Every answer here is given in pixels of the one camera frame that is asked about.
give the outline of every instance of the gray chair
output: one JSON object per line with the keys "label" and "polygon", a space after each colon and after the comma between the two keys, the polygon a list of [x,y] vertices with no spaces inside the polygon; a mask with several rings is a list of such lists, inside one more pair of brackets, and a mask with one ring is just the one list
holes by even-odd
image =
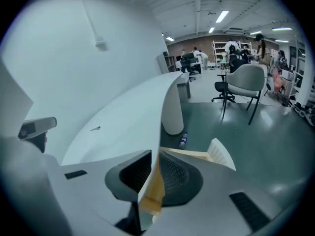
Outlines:
{"label": "gray chair", "polygon": [[261,91],[264,87],[265,78],[264,70],[258,65],[244,64],[241,65],[234,73],[227,74],[225,80],[225,90],[224,90],[224,111],[223,117],[226,109],[227,102],[227,92],[231,92],[234,95],[241,95],[252,98],[246,111],[250,108],[253,99],[257,99],[252,117],[248,125],[251,124],[252,119],[255,115]]}

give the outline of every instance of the floor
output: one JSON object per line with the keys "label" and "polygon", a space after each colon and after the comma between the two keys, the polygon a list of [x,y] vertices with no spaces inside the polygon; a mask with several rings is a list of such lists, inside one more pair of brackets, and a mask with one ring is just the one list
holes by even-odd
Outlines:
{"label": "floor", "polygon": [[[222,70],[203,70],[203,75],[196,74],[192,75],[196,80],[192,80],[190,85],[191,98],[189,102],[211,102],[212,98],[218,97],[219,92],[215,89],[215,82],[222,81],[220,74]],[[242,97],[239,95],[235,96],[237,103],[247,103],[251,99],[248,97]],[[272,93],[268,92],[260,102],[264,105],[281,106],[281,102],[277,100],[277,97]]]}
{"label": "floor", "polygon": [[[185,149],[207,151],[211,140],[218,138],[238,173],[274,196],[283,208],[288,207],[301,197],[314,171],[314,129],[291,108],[262,104],[248,126],[253,105],[248,112],[246,107],[228,103],[222,120],[220,103],[183,103],[188,132]],[[178,148],[180,138],[162,128],[161,146]]]}

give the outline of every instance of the white shelving unit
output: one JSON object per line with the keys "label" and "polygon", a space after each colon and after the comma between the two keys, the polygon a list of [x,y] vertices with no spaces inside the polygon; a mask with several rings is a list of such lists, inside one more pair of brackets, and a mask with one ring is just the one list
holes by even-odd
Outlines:
{"label": "white shelving unit", "polygon": [[[249,45],[249,50],[252,50],[252,43],[243,43],[241,41],[238,41],[237,43],[242,50],[244,49],[245,44]],[[215,57],[214,61],[217,65],[220,61],[223,60],[222,53],[226,53],[224,51],[226,44],[227,44],[227,42],[212,41],[213,56]]]}

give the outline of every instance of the gray floor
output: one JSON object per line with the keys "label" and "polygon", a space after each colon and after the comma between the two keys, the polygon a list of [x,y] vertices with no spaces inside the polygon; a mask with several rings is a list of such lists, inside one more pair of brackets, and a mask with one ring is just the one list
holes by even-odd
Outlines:
{"label": "gray floor", "polygon": [[[285,208],[297,201],[314,171],[315,131],[291,108],[259,105],[251,126],[253,106],[228,103],[221,120],[221,103],[184,103],[187,150],[207,151],[218,138],[229,151],[236,170],[273,195]],[[161,146],[177,148],[181,135],[161,131]]]}

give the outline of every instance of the person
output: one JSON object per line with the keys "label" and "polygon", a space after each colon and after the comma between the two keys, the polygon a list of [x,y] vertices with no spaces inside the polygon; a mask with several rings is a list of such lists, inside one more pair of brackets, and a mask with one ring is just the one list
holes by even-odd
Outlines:
{"label": "person", "polygon": [[285,58],[284,51],[280,50],[278,52],[278,55],[279,55],[278,58],[275,59],[275,67],[281,74],[282,70],[289,70],[289,68],[287,66],[287,60]]}
{"label": "person", "polygon": [[199,50],[199,52],[201,53],[201,59],[202,59],[202,62],[203,62],[203,68],[205,70],[207,70],[208,69],[208,55],[206,55],[201,50]]}
{"label": "person", "polygon": [[248,50],[248,47],[249,47],[249,45],[245,44],[244,49],[241,52],[242,60],[243,60],[244,64],[247,64],[250,60],[250,58],[249,58],[250,52]]}
{"label": "person", "polygon": [[233,60],[237,59],[238,53],[240,53],[241,48],[235,41],[233,41],[233,39],[229,38],[228,42],[224,47],[224,51],[227,54],[227,58],[229,59],[230,65],[233,66],[232,62]]}
{"label": "person", "polygon": [[197,50],[197,47],[193,48],[193,55],[195,56],[195,58],[197,57],[197,55],[200,55],[201,53]]}
{"label": "person", "polygon": [[261,91],[261,95],[259,99],[259,102],[260,102],[263,97],[263,92],[265,92],[268,75],[270,77],[273,77],[273,67],[270,66],[270,61],[271,61],[270,50],[266,47],[264,36],[262,34],[257,34],[254,40],[256,41],[258,45],[257,61],[258,61],[258,64],[263,68],[264,77],[265,77],[264,87]]}

